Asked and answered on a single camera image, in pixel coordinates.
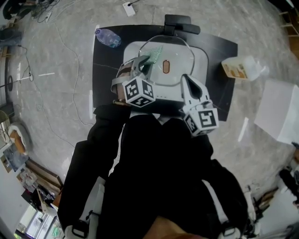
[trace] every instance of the gray floor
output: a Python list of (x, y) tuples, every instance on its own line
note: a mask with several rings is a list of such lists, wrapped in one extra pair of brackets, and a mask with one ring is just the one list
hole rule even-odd
[[(70, 1), (61, 0), (53, 16)], [(234, 173), (243, 188), (251, 185), (255, 192), (262, 193), (273, 186), (278, 170), (290, 160), (293, 148), (276, 142), (252, 122), (267, 78), (299, 83), (298, 61), (279, 27), (278, 10), (266, 0), (142, 0), (134, 6), (136, 15), (127, 17), (122, 3), (121, 0), (81, 0), (54, 20), (63, 41), (79, 58), (74, 94), (78, 112), (72, 100), (78, 70), (75, 54), (63, 46), (55, 24), (38, 24), (29, 16), (22, 20), (22, 45), (28, 48), (35, 84), (29, 80), (15, 84), (11, 99), (16, 115), (33, 140), (31, 158), (64, 180), (73, 146), (85, 140), (91, 128), (83, 125), (78, 117), (84, 124), (94, 123), (94, 119), (89, 119), (88, 99), (92, 89), (96, 25), (163, 25), (165, 14), (182, 14), (191, 16), (193, 24), (199, 25), (203, 32), (238, 43), (239, 55), (251, 54), (269, 66), (268, 77), (254, 82), (236, 81), (228, 120), (210, 134), (210, 140), (214, 158)], [(24, 50), (15, 49), (14, 54), (9, 73), (16, 78), (19, 62), (21, 73), (27, 63)], [(55, 75), (38, 76), (52, 72)], [(251, 130), (238, 143), (244, 117), (249, 118)]]

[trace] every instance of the white cable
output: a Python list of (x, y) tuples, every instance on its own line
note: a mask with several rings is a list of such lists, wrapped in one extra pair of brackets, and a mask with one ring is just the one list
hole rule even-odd
[(74, 91), (73, 91), (73, 97), (72, 97), (72, 98), (73, 98), (73, 103), (74, 103), (74, 105), (75, 105), (76, 112), (77, 112), (77, 115), (78, 115), (78, 119), (79, 119), (79, 121), (80, 121), (83, 125), (85, 125), (85, 126), (87, 126), (87, 125), (92, 125), (92, 126), (93, 126), (93, 124), (85, 124), (85, 123), (83, 123), (83, 121), (81, 120), (81, 118), (80, 118), (80, 116), (79, 116), (78, 108), (77, 108), (77, 105), (76, 105), (75, 100), (74, 100), (74, 95), (75, 95), (76, 85), (77, 85), (78, 78), (79, 78), (79, 58), (78, 58), (78, 55), (77, 55), (76, 52), (74, 52), (72, 49), (68, 48), (68, 47), (65, 45), (65, 43), (64, 43), (63, 40), (62, 40), (62, 37), (61, 37), (61, 35), (60, 35), (59, 29), (58, 29), (56, 23), (54, 23), (54, 25), (55, 25), (55, 27), (56, 27), (56, 29), (57, 29), (58, 34), (59, 34), (61, 43), (64, 45), (65, 48), (67, 48), (68, 50), (70, 50), (72, 53), (75, 54), (76, 59), (77, 59), (77, 62), (78, 62), (78, 67), (77, 67), (77, 79), (76, 79), (76, 82), (75, 82)]
[(34, 85), (36, 86), (37, 90), (39, 91), (39, 93), (40, 93), (40, 95), (41, 95), (41, 99), (42, 99), (42, 105), (37, 105), (37, 108), (38, 108), (39, 110), (43, 110), (43, 112), (44, 112), (44, 114), (45, 114), (45, 116), (46, 116), (47, 122), (48, 122), (48, 124), (49, 124), (49, 126), (50, 126), (51, 131), (52, 131), (53, 134), (56, 135), (58, 138), (60, 138), (60, 139), (63, 140), (64, 142), (67, 142), (67, 143), (68, 143), (69, 145), (71, 145), (72, 147), (75, 147), (75, 146), (73, 146), (69, 141), (67, 141), (67, 140), (65, 140), (65, 139), (63, 139), (63, 138), (61, 138), (61, 137), (60, 137), (57, 133), (55, 133), (54, 130), (52, 129), (52, 126), (51, 126), (51, 124), (50, 124), (48, 115), (47, 115), (47, 113), (46, 113), (46, 111), (45, 111), (45, 109), (44, 109), (44, 107), (43, 107), (43, 95), (42, 95), (42, 92), (41, 92), (41, 90), (37, 87), (37, 85), (36, 85), (36, 83), (34, 82), (34, 80), (33, 80), (32, 82), (34, 83)]
[(53, 19), (51, 19), (51, 20), (49, 20), (46, 24), (50, 24), (50, 23), (53, 23), (53, 21), (65, 10), (65, 9), (67, 9), (68, 7), (70, 7), (70, 6), (72, 6), (72, 5), (74, 5), (76, 2), (80, 2), (80, 1), (82, 1), (82, 0), (77, 0), (77, 1), (73, 1), (73, 2), (69, 2), (69, 3), (67, 3), (67, 4), (65, 4), (65, 5), (68, 5), (68, 4), (70, 4), (70, 5), (68, 5), (68, 6), (66, 6), (60, 13), (58, 13)]

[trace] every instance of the clutter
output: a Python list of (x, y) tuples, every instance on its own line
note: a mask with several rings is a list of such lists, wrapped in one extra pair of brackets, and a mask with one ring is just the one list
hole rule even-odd
[(8, 115), (4, 111), (0, 111), (0, 139), (5, 142), (9, 143), (10, 138), (7, 134), (7, 130), (10, 125), (10, 120)]
[(21, 173), (17, 176), (23, 188), (27, 189), (29, 192), (33, 193), (38, 187), (36, 182), (37, 177), (29, 169), (22, 169)]
[(13, 169), (4, 155), (1, 157), (1, 162), (2, 162), (6, 172), (9, 173)]
[(56, 198), (54, 199), (53, 201), (53, 206), (55, 207), (59, 207), (59, 204), (60, 204), (60, 199), (61, 199), (61, 193), (62, 193), (62, 190), (60, 191), (60, 193), (56, 196)]
[(53, 207), (47, 205), (46, 202), (44, 202), (39, 189), (37, 189), (37, 193), (38, 193), (38, 198), (39, 198), (39, 200), (41, 202), (41, 207), (42, 207), (43, 213), (45, 213), (47, 215), (50, 215), (52, 217), (57, 216), (57, 211)]
[(255, 198), (251, 195), (251, 187), (248, 186), (249, 191), (244, 193), (247, 205), (248, 205), (248, 222), (246, 225), (246, 230), (244, 232), (244, 236), (246, 238), (255, 238), (260, 234), (261, 231), (261, 224), (259, 219), (263, 217), (263, 214), (260, 213), (259, 210), (255, 210), (253, 205), (253, 200), (255, 202)]
[(48, 182), (55, 191), (58, 191), (58, 193), (60, 192), (63, 183), (57, 174), (52, 173), (32, 159), (27, 160), (26, 167), (37, 176), (38, 181), (39, 179), (43, 179), (43, 181)]
[(121, 38), (109, 29), (98, 28), (95, 30), (94, 34), (100, 43), (115, 48), (121, 44)]
[(270, 207), (270, 202), (274, 198), (274, 194), (276, 193), (277, 190), (278, 188), (275, 188), (273, 190), (264, 193), (264, 195), (255, 202), (257, 220), (262, 218), (263, 212)]
[(15, 144), (3, 151), (7, 161), (9, 161), (14, 172), (16, 172), (28, 159), (28, 155), (21, 154)]
[(253, 56), (230, 57), (221, 62), (226, 75), (230, 78), (254, 81), (261, 74), (268, 75), (269, 68), (262, 67)]

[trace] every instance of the clear plastic bottle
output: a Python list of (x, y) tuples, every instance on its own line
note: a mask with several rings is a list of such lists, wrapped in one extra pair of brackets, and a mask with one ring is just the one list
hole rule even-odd
[(121, 44), (121, 38), (109, 29), (98, 28), (94, 34), (97, 36), (99, 42), (106, 46), (115, 48)]
[(253, 56), (236, 56), (222, 61), (223, 69), (228, 77), (253, 81), (259, 76), (267, 76), (269, 67), (262, 65)]

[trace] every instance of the strap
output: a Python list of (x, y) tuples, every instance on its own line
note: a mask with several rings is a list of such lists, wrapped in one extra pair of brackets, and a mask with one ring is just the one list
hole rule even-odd
[(129, 81), (129, 80), (130, 80), (130, 76), (114, 78), (111, 83), (111, 92), (113, 92), (114, 94), (117, 94), (116, 85), (122, 84), (123, 82)]
[(214, 205), (217, 211), (217, 215), (219, 218), (219, 221), (222, 225), (222, 233), (220, 233), (220, 235), (218, 236), (217, 239), (238, 239), (241, 237), (241, 233), (239, 231), (239, 229), (237, 229), (234, 226), (231, 226), (231, 224), (229, 223), (228, 217), (225, 214), (222, 205), (214, 191), (214, 189), (212, 188), (212, 186), (210, 185), (209, 182), (202, 180), (202, 182), (205, 184), (206, 188), (209, 190), (209, 193), (214, 201)]
[(131, 67), (123, 68), (118, 72), (118, 76), (120, 76), (122, 73), (130, 73), (131, 72)]

